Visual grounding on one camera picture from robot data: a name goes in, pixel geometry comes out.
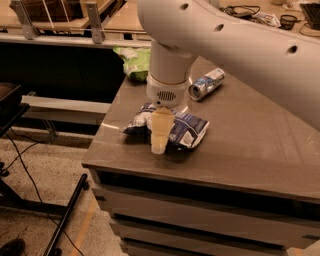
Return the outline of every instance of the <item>concrete floor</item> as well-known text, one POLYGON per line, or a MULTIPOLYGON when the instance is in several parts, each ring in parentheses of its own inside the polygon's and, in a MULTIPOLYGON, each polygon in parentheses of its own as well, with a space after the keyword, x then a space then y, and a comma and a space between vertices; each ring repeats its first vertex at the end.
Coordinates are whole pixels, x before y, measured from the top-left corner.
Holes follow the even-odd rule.
MULTIPOLYGON (((17 134, 23 134, 45 144, 37 144, 28 149, 22 159, 34 179, 44 202, 67 205, 73 190, 83 173, 88 174, 89 185, 93 183, 88 170, 82 168, 81 160, 88 149, 92 135, 60 132, 52 144, 48 144, 46 130, 13 127, 17 134)), ((20 151, 34 142, 8 134, 20 151)), ((6 166, 16 157, 17 152, 11 141, 0 139, 0 161, 6 166)), ((15 161, 9 168, 10 175, 3 180, 22 198, 39 201, 35 188, 21 162, 15 161)), ((65 229, 73 243, 86 256, 125 256, 119 242, 109 226, 110 216, 99 209, 92 191, 83 191, 78 199, 70 221, 65 229)), ((26 243, 23 255, 41 256, 45 252, 55 224, 46 215, 0 208, 0 246, 14 238, 23 238, 26 243)), ((62 255, 81 255, 62 234, 58 247, 62 255)))

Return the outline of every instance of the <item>green object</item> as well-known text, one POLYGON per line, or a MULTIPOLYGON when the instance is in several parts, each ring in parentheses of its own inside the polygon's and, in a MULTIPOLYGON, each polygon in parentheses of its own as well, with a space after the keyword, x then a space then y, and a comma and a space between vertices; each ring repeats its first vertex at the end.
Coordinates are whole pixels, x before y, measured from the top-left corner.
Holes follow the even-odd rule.
POLYGON ((113 51, 124 61, 123 71, 133 80, 145 82, 148 76, 150 49, 115 46, 113 51))

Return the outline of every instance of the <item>black metal frame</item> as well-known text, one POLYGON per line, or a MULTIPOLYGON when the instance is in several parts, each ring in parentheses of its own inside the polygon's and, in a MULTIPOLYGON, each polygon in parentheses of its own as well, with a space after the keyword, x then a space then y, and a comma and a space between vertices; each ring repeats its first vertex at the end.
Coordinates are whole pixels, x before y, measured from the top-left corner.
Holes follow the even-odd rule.
MULTIPOLYGON (((17 109, 14 110, 13 114, 10 115, 10 119, 5 122, 1 127, 0 137, 2 137, 6 131, 11 127, 11 125, 20 118, 27 110, 29 105, 21 103, 17 109)), ((60 216, 60 221, 51 237, 51 240, 47 246, 47 249, 43 256, 57 256, 61 255, 61 250, 55 248, 57 242, 59 241, 60 235, 63 232, 65 225, 70 217, 70 214, 79 198, 81 189, 87 189, 88 183, 86 182, 88 175, 82 174, 80 180, 78 181, 77 187, 75 188, 69 203, 67 206, 48 204, 44 202, 30 201, 21 198, 13 189, 11 189, 0 177, 0 207, 15 208, 19 210, 26 210, 32 212, 46 213, 55 216, 60 216)))

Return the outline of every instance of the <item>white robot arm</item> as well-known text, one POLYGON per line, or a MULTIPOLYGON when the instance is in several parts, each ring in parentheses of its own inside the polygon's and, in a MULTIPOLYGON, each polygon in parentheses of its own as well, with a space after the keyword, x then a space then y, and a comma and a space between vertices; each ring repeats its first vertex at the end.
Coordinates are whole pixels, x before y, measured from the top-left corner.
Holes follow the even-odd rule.
POLYGON ((154 39, 147 94, 178 105, 202 56, 320 130, 320 41, 240 20, 204 0, 138 0, 154 39))

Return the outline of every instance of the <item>cable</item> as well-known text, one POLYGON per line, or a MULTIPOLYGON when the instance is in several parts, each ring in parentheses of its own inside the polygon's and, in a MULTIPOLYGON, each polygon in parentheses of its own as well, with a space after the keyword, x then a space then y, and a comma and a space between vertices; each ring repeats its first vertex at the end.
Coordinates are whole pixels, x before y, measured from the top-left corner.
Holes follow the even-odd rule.
MULTIPOLYGON (((28 171, 28 169, 27 169, 27 166, 25 165, 25 163, 24 163, 24 161, 23 161, 23 159, 22 159, 22 153, 20 153, 20 151, 19 151, 16 143, 13 141, 13 139, 12 139, 7 133, 6 133, 6 136, 7 136, 8 139, 11 141, 11 143, 12 143, 13 146, 14 146, 14 148, 16 149, 16 151, 17 151, 17 153, 18 153, 18 156, 16 157, 16 159, 18 159, 18 158, 20 159, 20 162, 21 162, 21 164, 22 164, 22 166, 23 166, 23 169, 24 169, 25 172, 27 173, 28 177, 30 178, 30 180, 31 180, 31 182, 32 182, 32 184, 33 184, 33 186, 34 186, 34 188, 35 188, 35 191, 36 191, 37 196, 38 196, 38 198, 39 198, 39 200, 40 200, 40 203, 43 204, 43 201, 42 201, 42 198, 41 198, 41 196, 40 196, 38 187, 37 187, 34 179, 32 178, 32 176, 30 175, 30 173, 29 173, 29 171, 28 171)), ((41 142, 35 141, 35 143, 32 144, 31 146, 27 147, 27 148, 23 151, 23 153, 26 152, 26 151, 27 151, 29 148, 31 148, 32 146, 34 146, 34 145, 36 145, 36 144, 39 144, 39 143, 41 143, 41 142)), ((55 225, 57 225, 57 226, 59 225, 59 224, 49 215, 49 213, 47 213, 47 216, 48 216, 48 218, 49 218, 55 225)), ((84 254, 80 251, 80 249, 73 243, 73 241, 72 241, 72 239, 69 237, 69 235, 68 235, 64 230, 62 230, 62 232, 63 232, 63 233, 65 234, 65 236, 68 238, 68 240, 69 240, 69 242, 72 244, 72 246, 73 246, 82 256, 84 256, 84 254)))
MULTIPOLYGON (((37 145, 37 144, 44 144, 44 143, 46 143, 45 141, 36 141, 36 140, 34 140, 34 139, 32 139, 32 138, 30 138, 30 137, 28 137, 28 136, 25 136, 25 135, 22 135, 22 134, 16 134, 14 131, 13 131, 13 129, 12 128, 10 128, 10 130, 12 131, 12 133, 15 135, 15 136, 19 136, 19 137, 24 137, 24 138, 27 138, 27 139, 29 139, 29 140, 31 140, 31 141, 33 141, 34 143, 33 144, 31 144, 30 146, 28 146, 26 149, 24 149, 22 152, 20 152, 20 155, 22 155, 23 153, 25 153, 28 149, 30 149, 31 147, 33 147, 33 146, 35 146, 35 145, 37 145)), ((17 159, 19 158, 19 155, 8 165, 8 166, 6 166, 4 169, 9 169, 14 163, 15 163, 15 161, 17 161, 17 159)))
POLYGON ((312 28, 310 27, 309 23, 304 23, 304 24, 302 25, 302 27, 299 29, 299 33, 300 33, 301 35, 311 36, 311 37, 320 37, 320 31, 319 31, 319 33, 318 33, 317 35, 306 34, 305 32, 303 32, 302 30, 303 30, 304 28, 306 28, 306 27, 309 28, 309 29, 312 29, 312 28))
POLYGON ((230 16, 235 16, 236 14, 239 14, 239 10, 236 11, 235 9, 242 8, 244 10, 247 10, 249 12, 252 12, 251 15, 255 15, 260 11, 260 6, 258 5, 229 5, 226 8, 220 8, 222 12, 227 13, 230 16))

